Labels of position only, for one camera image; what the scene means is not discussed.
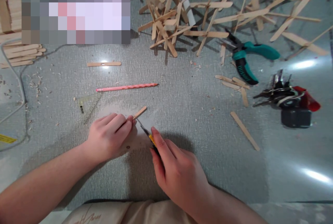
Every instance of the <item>hand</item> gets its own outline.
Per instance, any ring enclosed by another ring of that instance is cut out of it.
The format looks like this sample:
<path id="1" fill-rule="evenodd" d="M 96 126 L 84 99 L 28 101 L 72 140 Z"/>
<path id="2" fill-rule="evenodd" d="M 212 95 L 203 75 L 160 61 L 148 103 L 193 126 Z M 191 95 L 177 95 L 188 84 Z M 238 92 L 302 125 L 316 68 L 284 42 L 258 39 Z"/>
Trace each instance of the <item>hand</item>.
<path id="1" fill-rule="evenodd" d="M 85 153 L 96 163 L 113 158 L 135 123 L 133 116 L 126 119 L 116 113 L 97 119 L 92 123 L 88 139 L 83 143 Z"/>
<path id="2" fill-rule="evenodd" d="M 154 127 L 152 135 L 161 155 L 160 158 L 151 149 L 155 175 L 167 196 L 191 216 L 200 211 L 201 206 L 204 208 L 205 205 L 213 204 L 212 186 L 208 184 L 196 156 L 178 148 L 172 141 L 164 140 Z"/>

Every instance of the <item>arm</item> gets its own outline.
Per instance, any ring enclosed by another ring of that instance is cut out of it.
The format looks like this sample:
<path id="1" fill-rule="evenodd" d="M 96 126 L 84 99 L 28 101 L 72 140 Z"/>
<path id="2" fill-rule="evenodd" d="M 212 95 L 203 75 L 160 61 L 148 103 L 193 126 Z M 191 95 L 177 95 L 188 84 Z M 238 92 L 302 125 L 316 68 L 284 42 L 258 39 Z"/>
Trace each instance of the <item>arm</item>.
<path id="1" fill-rule="evenodd" d="M 15 181 L 0 194 L 0 223 L 41 222 L 81 177 L 116 154 L 132 123 L 115 113 L 97 119 L 84 143 Z"/>
<path id="2" fill-rule="evenodd" d="M 151 149 L 159 186 L 170 199 L 199 224 L 265 224 L 246 204 L 209 185 L 196 156 L 152 134 L 161 158 Z"/>

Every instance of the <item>teal pliers handle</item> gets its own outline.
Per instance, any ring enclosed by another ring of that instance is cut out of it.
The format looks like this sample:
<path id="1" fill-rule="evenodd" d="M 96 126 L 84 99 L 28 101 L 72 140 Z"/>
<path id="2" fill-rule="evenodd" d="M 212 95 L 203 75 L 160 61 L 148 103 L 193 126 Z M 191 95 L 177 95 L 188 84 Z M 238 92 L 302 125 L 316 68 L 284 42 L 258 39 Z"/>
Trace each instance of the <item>teal pliers handle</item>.
<path id="1" fill-rule="evenodd" d="M 255 53 L 270 60 L 275 60 L 280 57 L 279 52 L 268 45 L 254 45 L 251 42 L 244 43 L 244 50 L 235 52 L 232 59 L 236 63 L 238 74 L 250 85 L 256 85 L 258 83 L 258 79 L 255 75 L 253 75 L 248 63 L 246 62 L 247 53 Z"/>

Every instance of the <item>yellow label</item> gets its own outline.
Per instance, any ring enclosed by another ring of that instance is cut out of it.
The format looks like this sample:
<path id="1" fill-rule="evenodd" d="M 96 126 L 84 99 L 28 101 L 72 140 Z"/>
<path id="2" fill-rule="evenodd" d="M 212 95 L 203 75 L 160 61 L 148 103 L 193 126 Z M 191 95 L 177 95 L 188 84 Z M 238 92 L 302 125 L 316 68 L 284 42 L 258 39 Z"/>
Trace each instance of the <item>yellow label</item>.
<path id="1" fill-rule="evenodd" d="M 4 142 L 4 143 L 13 143 L 15 142 L 17 139 L 14 139 L 12 137 L 8 137 L 8 136 L 4 136 L 0 134 L 0 141 Z"/>

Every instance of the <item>small ruler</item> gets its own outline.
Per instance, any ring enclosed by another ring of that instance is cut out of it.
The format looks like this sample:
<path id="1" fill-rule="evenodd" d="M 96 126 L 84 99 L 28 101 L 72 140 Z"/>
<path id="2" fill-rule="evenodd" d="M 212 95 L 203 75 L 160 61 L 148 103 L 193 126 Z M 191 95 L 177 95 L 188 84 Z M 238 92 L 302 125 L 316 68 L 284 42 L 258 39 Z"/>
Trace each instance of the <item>small ruler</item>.
<path id="1" fill-rule="evenodd" d="M 98 92 L 76 100 L 81 113 L 84 115 L 83 125 L 87 124 L 102 95 L 103 92 Z"/>
<path id="2" fill-rule="evenodd" d="M 5 135 L 1 135 L 1 134 L 0 134 L 0 141 L 1 141 L 1 142 L 11 144 L 11 143 L 15 142 L 16 140 L 17 140 L 17 139 L 15 139 L 15 138 L 12 138 L 12 137 L 5 136 Z"/>

